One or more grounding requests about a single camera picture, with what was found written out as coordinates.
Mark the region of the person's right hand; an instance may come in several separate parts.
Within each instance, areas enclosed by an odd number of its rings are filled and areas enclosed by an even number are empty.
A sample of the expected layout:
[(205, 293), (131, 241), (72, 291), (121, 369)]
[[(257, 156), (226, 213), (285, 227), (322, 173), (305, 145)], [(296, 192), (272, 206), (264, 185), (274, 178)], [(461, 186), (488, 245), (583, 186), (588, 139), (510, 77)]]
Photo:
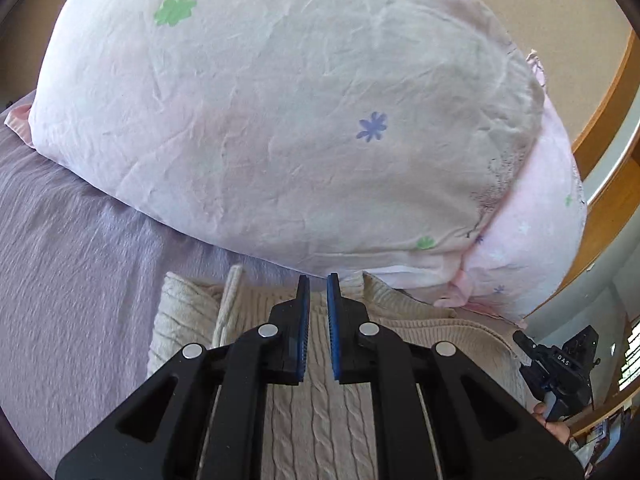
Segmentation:
[(546, 428), (556, 440), (559, 440), (562, 445), (567, 445), (570, 440), (570, 428), (568, 428), (565, 422), (550, 422), (544, 417), (547, 405), (544, 402), (538, 402), (532, 411), (533, 418)]

